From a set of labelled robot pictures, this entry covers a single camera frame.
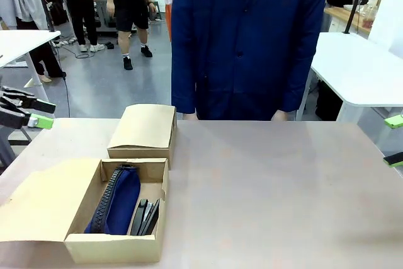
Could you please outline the smaller cardboard box with lid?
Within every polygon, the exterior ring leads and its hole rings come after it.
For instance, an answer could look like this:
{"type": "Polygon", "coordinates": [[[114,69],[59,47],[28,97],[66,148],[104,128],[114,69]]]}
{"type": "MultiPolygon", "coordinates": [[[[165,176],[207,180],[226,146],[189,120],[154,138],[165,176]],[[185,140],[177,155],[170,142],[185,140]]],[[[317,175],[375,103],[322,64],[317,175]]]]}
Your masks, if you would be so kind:
{"type": "Polygon", "coordinates": [[[126,107],[107,147],[111,159],[173,160],[177,130],[176,108],[135,104],[126,107]]]}

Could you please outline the blue CAMPUS pencil case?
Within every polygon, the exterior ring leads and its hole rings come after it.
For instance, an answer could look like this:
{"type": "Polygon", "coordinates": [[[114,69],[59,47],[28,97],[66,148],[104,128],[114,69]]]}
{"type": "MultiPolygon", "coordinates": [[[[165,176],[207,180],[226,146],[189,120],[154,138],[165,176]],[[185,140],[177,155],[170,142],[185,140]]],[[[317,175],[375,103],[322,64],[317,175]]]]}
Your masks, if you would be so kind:
{"type": "Polygon", "coordinates": [[[126,235],[140,189],[138,168],[127,164],[117,167],[84,232],[126,235]]]}

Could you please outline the long black stapler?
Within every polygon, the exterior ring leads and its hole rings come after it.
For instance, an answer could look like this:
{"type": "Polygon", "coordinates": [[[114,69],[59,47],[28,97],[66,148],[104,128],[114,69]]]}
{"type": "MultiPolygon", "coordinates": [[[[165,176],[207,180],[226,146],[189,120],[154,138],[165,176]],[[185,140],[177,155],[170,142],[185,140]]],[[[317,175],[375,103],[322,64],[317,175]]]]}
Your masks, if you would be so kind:
{"type": "Polygon", "coordinates": [[[139,202],[130,230],[131,236],[152,234],[159,218],[160,201],[160,199],[157,199],[155,203],[152,203],[148,199],[142,199],[139,202]]]}

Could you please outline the person's left forearm blue sleeve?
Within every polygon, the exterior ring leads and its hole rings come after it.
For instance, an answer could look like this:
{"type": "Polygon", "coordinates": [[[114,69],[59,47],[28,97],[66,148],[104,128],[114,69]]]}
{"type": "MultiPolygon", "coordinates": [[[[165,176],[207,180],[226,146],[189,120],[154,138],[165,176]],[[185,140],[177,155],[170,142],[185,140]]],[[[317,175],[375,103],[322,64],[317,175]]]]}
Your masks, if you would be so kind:
{"type": "Polygon", "coordinates": [[[299,109],[316,45],[303,45],[295,49],[286,73],[285,89],[280,110],[293,112],[299,109]]]}

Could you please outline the person's right forearm blue sleeve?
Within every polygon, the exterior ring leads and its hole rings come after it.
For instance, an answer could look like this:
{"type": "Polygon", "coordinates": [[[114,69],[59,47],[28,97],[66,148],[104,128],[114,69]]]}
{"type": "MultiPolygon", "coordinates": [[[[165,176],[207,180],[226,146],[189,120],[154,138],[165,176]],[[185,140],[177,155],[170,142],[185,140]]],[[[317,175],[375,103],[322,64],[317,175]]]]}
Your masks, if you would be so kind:
{"type": "Polygon", "coordinates": [[[196,60],[193,47],[173,42],[171,103],[178,112],[186,115],[196,113],[195,69],[196,60]]]}

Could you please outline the larger cardboard box with lid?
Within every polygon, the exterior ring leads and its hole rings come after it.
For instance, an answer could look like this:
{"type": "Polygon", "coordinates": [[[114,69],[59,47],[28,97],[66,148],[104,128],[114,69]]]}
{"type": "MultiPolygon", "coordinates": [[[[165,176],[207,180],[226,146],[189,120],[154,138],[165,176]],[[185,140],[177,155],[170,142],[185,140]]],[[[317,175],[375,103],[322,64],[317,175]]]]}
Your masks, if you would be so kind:
{"type": "Polygon", "coordinates": [[[161,258],[169,168],[166,158],[71,159],[29,175],[0,206],[0,242],[61,242],[77,264],[155,263],[161,258]],[[126,235],[86,234],[117,167],[138,168],[140,194],[126,235]],[[142,199],[160,199],[151,235],[131,236],[142,199]]]}

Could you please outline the grey metal stool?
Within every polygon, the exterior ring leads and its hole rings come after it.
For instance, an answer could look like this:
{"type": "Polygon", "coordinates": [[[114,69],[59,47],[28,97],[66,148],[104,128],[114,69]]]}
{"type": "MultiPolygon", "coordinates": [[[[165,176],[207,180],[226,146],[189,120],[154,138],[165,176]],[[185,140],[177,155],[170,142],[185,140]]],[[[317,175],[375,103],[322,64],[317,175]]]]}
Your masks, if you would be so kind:
{"type": "Polygon", "coordinates": [[[31,142],[31,137],[24,128],[20,129],[25,136],[23,140],[9,140],[9,136],[15,131],[13,128],[0,125],[0,162],[7,168],[15,159],[13,146],[27,146],[31,142]]]}

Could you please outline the person in black trousers barefoot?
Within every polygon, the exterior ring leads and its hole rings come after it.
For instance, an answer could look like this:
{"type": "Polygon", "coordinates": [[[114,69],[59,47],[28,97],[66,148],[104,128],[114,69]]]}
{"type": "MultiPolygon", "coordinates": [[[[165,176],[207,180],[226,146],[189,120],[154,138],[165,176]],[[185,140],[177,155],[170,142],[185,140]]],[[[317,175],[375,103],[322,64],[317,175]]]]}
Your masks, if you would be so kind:
{"type": "Polygon", "coordinates": [[[66,76],[48,42],[31,50],[30,57],[42,83],[50,83],[53,78],[64,78],[66,76]]]}

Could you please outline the white table with rounded corner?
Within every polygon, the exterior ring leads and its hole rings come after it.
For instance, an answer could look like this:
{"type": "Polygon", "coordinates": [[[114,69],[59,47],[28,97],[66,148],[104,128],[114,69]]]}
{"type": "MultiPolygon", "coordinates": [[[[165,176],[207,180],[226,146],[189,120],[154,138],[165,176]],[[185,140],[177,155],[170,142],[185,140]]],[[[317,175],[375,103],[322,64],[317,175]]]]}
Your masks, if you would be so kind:
{"type": "Polygon", "coordinates": [[[60,36],[60,31],[0,30],[0,69],[23,57],[31,72],[40,100],[49,102],[43,84],[33,65],[29,51],[60,36]]]}

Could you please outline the white table with white legs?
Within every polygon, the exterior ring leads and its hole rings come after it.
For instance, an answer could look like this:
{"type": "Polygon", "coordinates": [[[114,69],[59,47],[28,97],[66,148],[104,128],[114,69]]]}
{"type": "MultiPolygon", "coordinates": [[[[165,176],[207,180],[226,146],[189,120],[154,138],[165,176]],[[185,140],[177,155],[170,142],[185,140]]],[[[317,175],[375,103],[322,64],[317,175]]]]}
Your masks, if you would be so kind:
{"type": "Polygon", "coordinates": [[[403,109],[403,59],[358,35],[319,35],[297,120],[302,118],[314,76],[341,98],[337,122],[357,124],[365,108],[383,118],[403,109]]]}

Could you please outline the black tripod pole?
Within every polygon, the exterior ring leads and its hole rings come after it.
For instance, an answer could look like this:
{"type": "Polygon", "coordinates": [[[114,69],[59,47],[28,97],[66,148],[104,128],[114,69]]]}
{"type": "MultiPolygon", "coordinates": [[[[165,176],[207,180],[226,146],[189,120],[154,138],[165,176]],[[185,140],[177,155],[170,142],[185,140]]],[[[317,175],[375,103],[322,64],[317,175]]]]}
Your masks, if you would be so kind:
{"type": "MultiPolygon", "coordinates": [[[[45,18],[46,18],[46,21],[47,21],[48,30],[51,31],[51,32],[55,32],[54,24],[53,24],[53,21],[51,20],[51,15],[49,13],[46,1],[41,0],[41,4],[42,4],[42,8],[43,8],[45,18]]],[[[69,91],[68,91],[68,87],[67,87],[66,76],[67,76],[67,74],[64,71],[62,71],[62,79],[63,79],[64,84],[65,84],[68,117],[71,118],[71,107],[70,107],[70,102],[69,102],[69,91]]]]}

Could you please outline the clear plastic bottle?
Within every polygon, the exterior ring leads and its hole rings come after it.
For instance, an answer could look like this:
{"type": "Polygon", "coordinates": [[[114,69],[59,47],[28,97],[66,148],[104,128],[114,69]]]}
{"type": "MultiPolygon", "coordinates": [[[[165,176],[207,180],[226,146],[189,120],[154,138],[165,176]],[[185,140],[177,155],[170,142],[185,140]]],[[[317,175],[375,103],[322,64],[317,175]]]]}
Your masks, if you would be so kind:
{"type": "Polygon", "coordinates": [[[363,11],[363,28],[371,29],[378,11],[378,0],[368,0],[363,11]]]}

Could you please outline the wooden counter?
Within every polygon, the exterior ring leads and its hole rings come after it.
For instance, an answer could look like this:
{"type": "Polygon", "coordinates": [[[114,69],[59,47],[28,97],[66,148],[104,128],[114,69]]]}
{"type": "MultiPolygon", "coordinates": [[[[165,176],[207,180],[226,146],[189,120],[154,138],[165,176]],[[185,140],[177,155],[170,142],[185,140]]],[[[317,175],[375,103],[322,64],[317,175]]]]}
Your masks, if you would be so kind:
{"type": "MultiPolygon", "coordinates": [[[[350,17],[351,12],[344,8],[339,7],[326,7],[324,12],[339,21],[347,23],[350,17]]],[[[364,17],[360,13],[355,13],[353,16],[353,20],[351,22],[351,29],[355,29],[358,31],[362,31],[363,33],[370,34],[371,28],[366,28],[363,26],[364,17]]]]}

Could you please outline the person in blue cardigan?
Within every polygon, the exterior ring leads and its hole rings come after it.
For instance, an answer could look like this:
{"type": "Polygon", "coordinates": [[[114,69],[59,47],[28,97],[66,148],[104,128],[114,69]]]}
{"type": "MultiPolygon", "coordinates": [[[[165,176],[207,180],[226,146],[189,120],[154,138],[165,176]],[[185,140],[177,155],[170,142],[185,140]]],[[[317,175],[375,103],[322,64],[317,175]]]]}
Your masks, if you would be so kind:
{"type": "Polygon", "coordinates": [[[325,0],[173,0],[172,44],[193,47],[199,120],[270,121],[299,46],[317,45],[325,0]]]}

